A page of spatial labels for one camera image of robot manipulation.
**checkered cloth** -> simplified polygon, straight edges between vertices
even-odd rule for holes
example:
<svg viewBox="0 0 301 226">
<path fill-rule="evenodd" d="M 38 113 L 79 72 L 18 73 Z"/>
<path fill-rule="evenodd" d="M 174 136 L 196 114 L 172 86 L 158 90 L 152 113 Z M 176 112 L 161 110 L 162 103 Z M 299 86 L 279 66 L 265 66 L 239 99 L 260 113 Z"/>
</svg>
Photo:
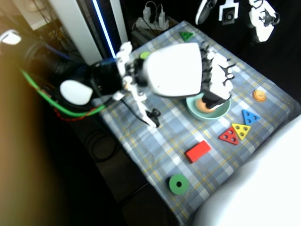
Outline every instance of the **checkered cloth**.
<svg viewBox="0 0 301 226">
<path fill-rule="evenodd" d="M 186 225 L 204 200 L 279 126 L 298 116 L 301 107 L 275 83 L 185 21 L 141 46 L 133 52 L 133 56 L 183 43 L 179 32 L 194 33 L 190 42 L 206 41 L 215 52 L 230 58 L 230 64 L 236 63 L 230 111 L 216 121 L 198 121 L 187 110 L 185 100 L 161 98 L 146 89 L 146 105 L 161 111 L 159 128 L 151 128 L 137 120 L 121 102 L 108 107 L 100 115 L 180 224 Z M 253 99 L 255 89 L 266 92 L 265 102 Z M 138 112 L 132 97 L 127 96 L 125 101 Z M 95 105 L 100 103 L 100 100 L 94 102 Z M 261 119 L 252 125 L 239 145 L 220 140 L 219 135 L 232 123 L 244 124 L 243 109 L 259 115 Z M 211 146 L 211 150 L 190 164 L 184 153 L 203 140 Z M 174 174 L 183 174 L 190 182 L 189 190 L 183 195 L 173 194 L 168 187 L 168 179 Z"/>
</svg>

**blue led light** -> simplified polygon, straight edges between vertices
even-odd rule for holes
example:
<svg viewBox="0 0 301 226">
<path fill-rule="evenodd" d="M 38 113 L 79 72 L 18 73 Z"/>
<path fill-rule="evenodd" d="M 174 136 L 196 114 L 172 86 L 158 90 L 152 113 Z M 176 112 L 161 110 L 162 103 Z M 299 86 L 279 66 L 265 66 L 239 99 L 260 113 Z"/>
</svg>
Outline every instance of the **blue led light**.
<svg viewBox="0 0 301 226">
<path fill-rule="evenodd" d="M 106 37 L 106 39 L 107 39 L 107 42 L 108 42 L 108 44 L 109 44 L 109 47 L 110 47 L 112 56 L 113 56 L 114 58 L 116 58 L 116 55 L 115 55 L 115 53 L 114 53 L 114 49 L 113 49 L 111 40 L 110 40 L 110 38 L 109 38 L 109 34 L 108 34 L 107 29 L 106 29 L 106 27 L 105 27 L 105 25 L 104 25 L 103 16 L 102 16 L 102 14 L 101 14 L 101 12 L 100 12 L 100 9 L 99 9 L 97 0 L 92 0 L 92 2 L 93 2 L 93 5 L 94 5 L 94 7 L 95 7 L 95 10 L 96 10 L 96 13 L 97 13 L 99 22 L 100 22 L 100 24 L 101 24 L 101 26 L 102 26 L 102 28 L 103 28 L 103 33 L 104 33 L 104 35 L 105 35 L 105 37 Z"/>
</svg>

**red rectangular block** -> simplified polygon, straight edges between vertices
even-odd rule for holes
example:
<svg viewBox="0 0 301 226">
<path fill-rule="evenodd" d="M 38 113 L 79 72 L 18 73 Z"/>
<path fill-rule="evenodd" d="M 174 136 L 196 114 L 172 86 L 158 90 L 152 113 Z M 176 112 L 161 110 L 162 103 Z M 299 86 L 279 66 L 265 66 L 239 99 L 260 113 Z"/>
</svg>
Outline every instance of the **red rectangular block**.
<svg viewBox="0 0 301 226">
<path fill-rule="evenodd" d="M 186 158 L 190 161 L 190 163 L 195 162 L 204 154 L 209 152 L 211 147 L 206 143 L 206 141 L 202 141 L 201 143 L 195 145 L 192 149 L 188 150 L 185 153 Z"/>
</svg>

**yellow triangle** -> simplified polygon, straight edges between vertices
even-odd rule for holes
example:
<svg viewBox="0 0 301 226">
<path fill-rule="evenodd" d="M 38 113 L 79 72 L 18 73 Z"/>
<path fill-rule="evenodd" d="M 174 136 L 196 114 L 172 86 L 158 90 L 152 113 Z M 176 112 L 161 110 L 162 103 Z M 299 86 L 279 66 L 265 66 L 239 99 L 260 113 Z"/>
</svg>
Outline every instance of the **yellow triangle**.
<svg viewBox="0 0 301 226">
<path fill-rule="evenodd" d="M 232 126 L 237 133 L 238 137 L 243 140 L 251 129 L 251 126 L 232 123 Z"/>
</svg>

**green bowl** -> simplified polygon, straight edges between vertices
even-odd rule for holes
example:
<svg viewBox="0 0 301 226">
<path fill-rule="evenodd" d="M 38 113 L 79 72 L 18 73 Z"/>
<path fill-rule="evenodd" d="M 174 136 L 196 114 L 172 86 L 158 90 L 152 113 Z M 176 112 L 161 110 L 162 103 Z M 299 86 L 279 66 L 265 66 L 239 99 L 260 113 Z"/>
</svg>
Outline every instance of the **green bowl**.
<svg viewBox="0 0 301 226">
<path fill-rule="evenodd" d="M 195 117 L 196 119 L 201 121 L 216 120 L 223 117 L 230 110 L 231 99 L 228 99 L 222 106 L 218 107 L 212 113 L 200 112 L 196 107 L 196 100 L 202 98 L 203 95 L 204 93 L 201 93 L 197 96 L 186 98 L 188 110 L 190 111 L 192 116 Z"/>
</svg>

